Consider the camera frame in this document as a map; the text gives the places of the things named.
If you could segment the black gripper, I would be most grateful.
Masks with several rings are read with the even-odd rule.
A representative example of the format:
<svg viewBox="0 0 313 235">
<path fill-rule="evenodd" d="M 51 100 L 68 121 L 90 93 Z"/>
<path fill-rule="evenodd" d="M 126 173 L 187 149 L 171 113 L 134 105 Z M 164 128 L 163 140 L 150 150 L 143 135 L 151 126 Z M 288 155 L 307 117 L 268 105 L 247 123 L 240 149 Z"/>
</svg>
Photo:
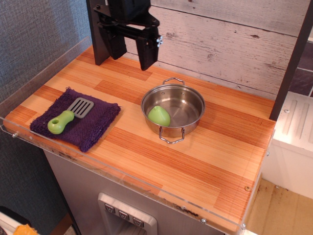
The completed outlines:
<svg viewBox="0 0 313 235">
<path fill-rule="evenodd" d="M 126 52 L 125 38 L 136 40 L 142 71 L 158 59 L 158 48 L 163 44 L 159 35 L 159 20 L 149 13 L 149 0 L 107 0 L 97 4 L 94 11 L 99 16 L 99 31 L 110 54 L 116 60 Z"/>
</svg>

